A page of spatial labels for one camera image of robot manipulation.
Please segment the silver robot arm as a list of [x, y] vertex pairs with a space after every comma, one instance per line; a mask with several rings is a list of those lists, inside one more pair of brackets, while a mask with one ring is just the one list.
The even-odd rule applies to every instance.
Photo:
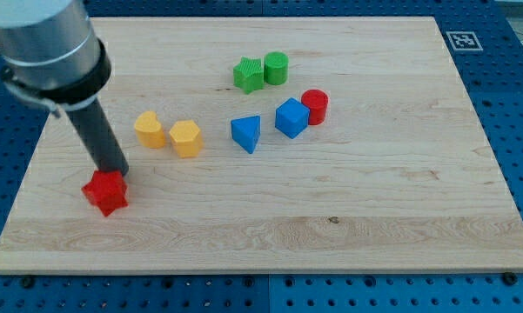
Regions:
[[111, 75], [81, 0], [0, 0], [0, 54], [5, 88], [53, 114], [92, 104]]

